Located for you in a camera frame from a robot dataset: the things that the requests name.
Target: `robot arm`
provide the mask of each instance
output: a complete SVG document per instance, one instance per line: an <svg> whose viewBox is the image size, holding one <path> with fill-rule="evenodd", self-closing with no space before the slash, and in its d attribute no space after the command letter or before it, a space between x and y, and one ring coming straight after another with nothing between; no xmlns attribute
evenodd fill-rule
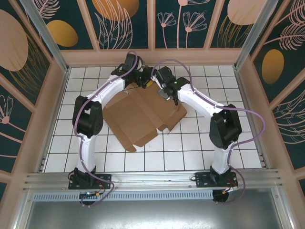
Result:
<svg viewBox="0 0 305 229"><path fill-rule="evenodd" d="M214 161L210 168L211 174L214 174L212 179L217 182L217 176L220 176L229 171L227 164L228 153L232 144L234 144L239 134L241 126L238 114L235 111L225 111L214 106L211 106L200 97L198 97L191 89L190 82L183 77L176 79L168 67L163 67L154 72L151 78L153 68L143 65L143 62L138 63L140 68L132 71L129 75L118 78L118 76L127 72L130 66L134 64L134 55L128 54L125 64L121 64L119 68L112 72L109 77L108 84L103 90L100 88L87 97L79 96L75 102L73 113L73 125L75 126L75 118L80 107L88 98L94 98L88 103L85 109L81 112L79 122L77 124L77 132L83 136L82 158L85 166L89 171L95 173L94 150L96 136L102 129L102 109L105 105L120 91L126 88L131 83L136 83L139 87L145 88L150 80L155 81L159 87L159 94L166 100L172 98L176 104L178 101L189 104L198 112L202 113L210 121L210 139L215 145ZM210 99L208 96L201 94L211 102L223 106ZM79 177L86 175L80 159L74 174Z"/></svg>

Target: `flower illustration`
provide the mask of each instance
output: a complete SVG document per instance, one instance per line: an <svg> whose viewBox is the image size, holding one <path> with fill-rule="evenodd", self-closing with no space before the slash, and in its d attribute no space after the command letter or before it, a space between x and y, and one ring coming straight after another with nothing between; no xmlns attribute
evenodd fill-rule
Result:
<svg viewBox="0 0 305 229"><path fill-rule="evenodd" d="M3 95L0 95L0 123L10 122L10 114L13 109L14 100L8 96L7 101Z"/></svg>
<svg viewBox="0 0 305 229"><path fill-rule="evenodd" d="M189 32L193 31L200 31L200 30L205 30L206 29L206 23L205 22L205 17L204 13L193 13L192 16L190 17L190 12L184 13L183 14L183 22L185 26L185 31L186 31L186 44L185 47L187 48L187 38Z"/></svg>
<svg viewBox="0 0 305 229"><path fill-rule="evenodd" d="M179 25L180 25L180 15L181 15L181 8L182 6L187 5L199 5L209 2L210 0L178 0L180 5L179 13L178 13L178 26L177 26L177 49L179 49Z"/></svg>
<svg viewBox="0 0 305 229"><path fill-rule="evenodd" d="M7 97L7 100L5 100L3 95L0 95L0 124L9 124L11 126L13 126L14 128L21 130L23 132L25 132L25 130L15 126L14 124L10 123L10 115L13 109L13 104L14 104L14 100L11 97ZM18 142L18 143L22 143L22 141L6 135L5 133L0 132L1 136L4 136L12 141Z"/></svg>
<svg viewBox="0 0 305 229"><path fill-rule="evenodd" d="M174 16L173 16L173 13L158 13L158 19L159 19L159 22L162 26L162 31L163 31L163 39L164 39L164 44L165 44L165 48L167 48L167 45L166 45L166 40L165 40L165 34L164 34L164 28L167 27L167 26L172 26L172 25L175 25L177 24L176 20L174 20Z"/></svg>

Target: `cardboard flap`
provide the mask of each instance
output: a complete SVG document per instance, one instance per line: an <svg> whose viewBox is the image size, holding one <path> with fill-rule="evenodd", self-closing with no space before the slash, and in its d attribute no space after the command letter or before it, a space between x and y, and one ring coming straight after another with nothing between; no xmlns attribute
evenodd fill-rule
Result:
<svg viewBox="0 0 305 229"><path fill-rule="evenodd" d="M107 104L106 107L110 107L112 105L114 105L115 103L117 103L118 101L126 98L128 96L128 94L126 92L119 92L117 93Z"/></svg>
<svg viewBox="0 0 305 229"><path fill-rule="evenodd" d="M149 120L153 123L154 127L160 127L163 124L162 119L156 114L156 112L150 107L150 104L146 102L146 100L138 93L138 91L133 92L132 94L130 94L130 96L145 113L145 115L149 118Z"/></svg>
<svg viewBox="0 0 305 229"><path fill-rule="evenodd" d="M138 90L138 92L164 124L168 119L171 118L178 108L172 99L168 101L164 100L158 94L159 90L159 86L154 83L145 89L141 88L141 90Z"/></svg>
<svg viewBox="0 0 305 229"><path fill-rule="evenodd" d="M135 142L134 144L136 146L142 147L157 136L158 136L157 129L154 129L148 135L144 136L143 138L141 138L139 141Z"/></svg>
<svg viewBox="0 0 305 229"><path fill-rule="evenodd" d="M131 143L131 141L128 139L126 134L122 131L122 129L118 126L115 119L111 116L110 112L107 108L103 109L103 117L105 120L107 120L108 126L111 126L111 130L115 134L115 136L118 138L122 146L130 152L135 152L136 149Z"/></svg>
<svg viewBox="0 0 305 229"><path fill-rule="evenodd" d="M139 141L155 129L154 124L131 96L117 101L106 109L131 143Z"/></svg>
<svg viewBox="0 0 305 229"><path fill-rule="evenodd" d="M173 113L171 118L168 119L165 123L169 131L171 131L178 124L178 122L187 114L187 110L182 106L182 104L179 104L177 108L177 111Z"/></svg>
<svg viewBox="0 0 305 229"><path fill-rule="evenodd" d="M173 100L165 101L157 84L146 89L129 85L130 90L116 94L103 109L103 117L123 147L135 152L157 137L156 128L172 130L186 115L186 109Z"/></svg>

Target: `white tile floor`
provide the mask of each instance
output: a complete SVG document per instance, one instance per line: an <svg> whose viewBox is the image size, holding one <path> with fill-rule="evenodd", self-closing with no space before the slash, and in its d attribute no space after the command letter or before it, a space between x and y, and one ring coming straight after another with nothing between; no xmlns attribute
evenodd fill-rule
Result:
<svg viewBox="0 0 305 229"><path fill-rule="evenodd" d="M176 77L187 77L181 66L169 66ZM233 103L244 108L236 78L231 66L188 66L193 83L202 93L223 104ZM114 67L72 68L61 102L56 126L45 161L44 172L70 172L78 159L78 140L73 136L72 116L75 98L88 95L101 86ZM214 146L209 138L209 122L189 105L188 113L171 131L158 136L137 152L124 150L104 122L96 141L95 162L98 172L170 171L209 169ZM251 138L245 112L239 112L243 133L239 141ZM233 151L231 164L236 168L261 168L254 142Z"/></svg>

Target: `orange circle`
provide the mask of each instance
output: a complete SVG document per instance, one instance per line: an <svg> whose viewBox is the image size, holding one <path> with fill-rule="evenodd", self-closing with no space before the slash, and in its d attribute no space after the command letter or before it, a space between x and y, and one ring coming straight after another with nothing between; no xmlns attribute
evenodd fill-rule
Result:
<svg viewBox="0 0 305 229"><path fill-rule="evenodd" d="M263 80L267 84L275 83L284 69L284 56L277 49L272 49L264 57L262 65Z"/></svg>
<svg viewBox="0 0 305 229"><path fill-rule="evenodd" d="M92 0L92 2L103 17L112 21L124 20L124 9L128 12L129 17L135 15L139 9L139 0Z"/></svg>

